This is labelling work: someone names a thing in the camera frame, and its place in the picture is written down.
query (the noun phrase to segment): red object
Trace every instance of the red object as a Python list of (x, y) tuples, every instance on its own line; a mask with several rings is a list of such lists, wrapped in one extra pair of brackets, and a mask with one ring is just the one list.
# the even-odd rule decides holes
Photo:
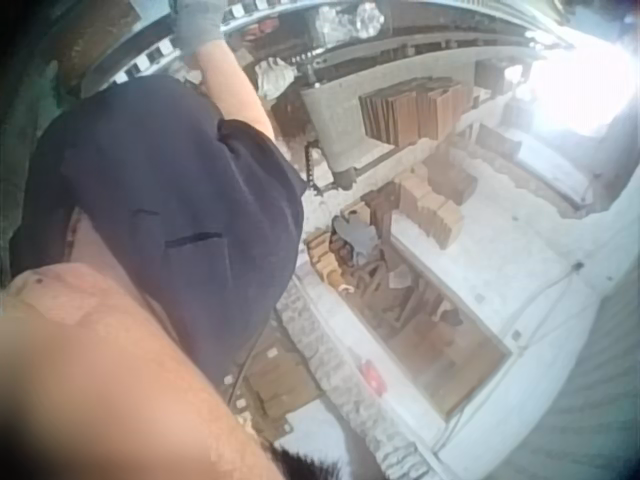
[(367, 382), (367, 385), (369, 385), (376, 395), (381, 397), (387, 393), (387, 383), (371, 360), (365, 361), (360, 366), (360, 373), (364, 381)]

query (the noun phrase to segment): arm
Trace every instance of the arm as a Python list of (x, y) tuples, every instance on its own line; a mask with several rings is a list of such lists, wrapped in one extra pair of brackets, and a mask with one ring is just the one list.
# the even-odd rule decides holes
[(200, 47), (196, 58), (209, 97), (225, 118), (242, 120), (274, 140), (273, 127), (253, 85), (224, 40)]

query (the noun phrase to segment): person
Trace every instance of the person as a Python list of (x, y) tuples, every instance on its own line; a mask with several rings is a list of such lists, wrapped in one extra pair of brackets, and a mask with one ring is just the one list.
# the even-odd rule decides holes
[(225, 3), (172, 8), (208, 98), (162, 76), (110, 87), (31, 160), (2, 298), (0, 453), (34, 478), (337, 478), (263, 448), (216, 392), (293, 274), (305, 185), (224, 41)]

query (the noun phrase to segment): dark hair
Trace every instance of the dark hair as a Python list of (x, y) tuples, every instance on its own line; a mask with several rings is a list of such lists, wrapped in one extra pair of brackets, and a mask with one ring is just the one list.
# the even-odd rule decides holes
[(340, 480), (340, 466), (271, 447), (271, 457), (285, 480)]

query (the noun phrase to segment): hand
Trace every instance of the hand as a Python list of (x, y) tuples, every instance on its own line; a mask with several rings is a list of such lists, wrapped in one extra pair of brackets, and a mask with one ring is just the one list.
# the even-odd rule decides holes
[(169, 0), (178, 47), (187, 54), (214, 40), (222, 40), (222, 17), (227, 0)]

